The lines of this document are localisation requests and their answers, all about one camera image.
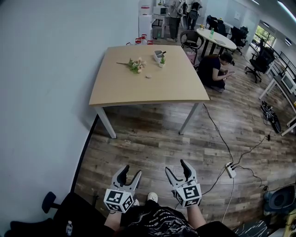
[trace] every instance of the plastic bottle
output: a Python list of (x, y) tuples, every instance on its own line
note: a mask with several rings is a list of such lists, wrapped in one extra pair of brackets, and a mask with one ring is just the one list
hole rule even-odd
[(214, 35), (214, 28), (212, 27), (210, 38), (213, 38), (213, 35)]
[(71, 236), (73, 231), (72, 221), (68, 221), (68, 224), (66, 226), (66, 235)]

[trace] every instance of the black shirt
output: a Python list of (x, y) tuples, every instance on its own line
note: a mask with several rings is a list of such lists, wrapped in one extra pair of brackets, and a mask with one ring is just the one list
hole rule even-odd
[(200, 62), (197, 74), (204, 85), (211, 86), (214, 84), (213, 69), (220, 70), (220, 68), (221, 64), (218, 56), (206, 56)]
[[(125, 216), (125, 221), (128, 224), (125, 228), (119, 230), (115, 236), (118, 237), (213, 237), (213, 236), (227, 236), (236, 237), (237, 235), (223, 225), (221, 222), (212, 222), (198, 229), (193, 229), (185, 219), (185, 217), (178, 211), (169, 207), (153, 208), (151, 211), (140, 212), (138, 216)], [(111, 237), (114, 231), (104, 226), (104, 237)]]

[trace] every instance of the person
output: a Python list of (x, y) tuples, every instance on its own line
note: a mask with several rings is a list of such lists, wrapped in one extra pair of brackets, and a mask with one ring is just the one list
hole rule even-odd
[(187, 208), (187, 221), (182, 213), (170, 207), (161, 207), (157, 202), (157, 194), (149, 193), (144, 206), (139, 206), (137, 202), (125, 214), (110, 213), (100, 231), (104, 237), (237, 236), (221, 222), (206, 224), (198, 205)]
[(190, 17), (190, 11), (192, 9), (198, 11), (199, 10), (199, 6), (202, 5), (202, 0), (186, 0), (186, 4), (188, 5), (187, 12), (186, 12), (187, 19), (188, 19), (188, 29), (191, 26), (191, 30), (193, 31), (194, 30), (194, 27), (196, 25), (197, 19), (195, 19), (195, 20), (192, 20), (191, 19), (191, 17)]
[(168, 4), (168, 14), (169, 14), (169, 28), (170, 28), (170, 38), (168, 41), (177, 42), (178, 32), (181, 22), (181, 17), (183, 16), (183, 0), (170, 0)]
[(226, 66), (233, 61), (229, 53), (218, 55), (209, 55), (203, 58), (198, 66), (197, 74), (201, 82), (218, 91), (225, 90), (225, 80), (231, 76), (227, 70), (221, 69), (221, 64)]

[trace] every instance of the round white table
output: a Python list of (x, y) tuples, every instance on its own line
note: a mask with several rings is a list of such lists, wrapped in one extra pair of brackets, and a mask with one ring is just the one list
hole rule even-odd
[(214, 49), (215, 49), (216, 45), (221, 46), (219, 55), (222, 54), (224, 48), (230, 49), (230, 50), (235, 50), (237, 48), (235, 43), (233, 43), (230, 39), (226, 38), (225, 36), (223, 36), (223, 35), (221, 35), (221, 34), (219, 34), (217, 32), (214, 32), (213, 38), (210, 38), (210, 35), (211, 35), (210, 30), (197, 29), (196, 31), (201, 37), (203, 37), (206, 40), (205, 44), (204, 44), (204, 48), (203, 48), (203, 53), (201, 55), (202, 58), (204, 57), (204, 54), (205, 54), (205, 52), (207, 50), (209, 41), (211, 41), (213, 43), (213, 46), (212, 46), (211, 51), (210, 51), (210, 55), (214, 53)]

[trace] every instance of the power strip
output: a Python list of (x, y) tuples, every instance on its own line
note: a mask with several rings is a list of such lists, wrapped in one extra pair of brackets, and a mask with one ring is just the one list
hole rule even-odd
[(227, 170), (227, 172), (228, 172), (228, 175), (229, 175), (229, 177), (231, 178), (231, 179), (233, 179), (235, 176), (236, 176), (236, 172), (235, 172), (235, 170), (234, 170), (234, 168), (233, 168), (233, 165), (232, 165), (232, 163), (227, 163), (226, 165), (225, 165), (225, 168), (226, 168), (226, 170)]

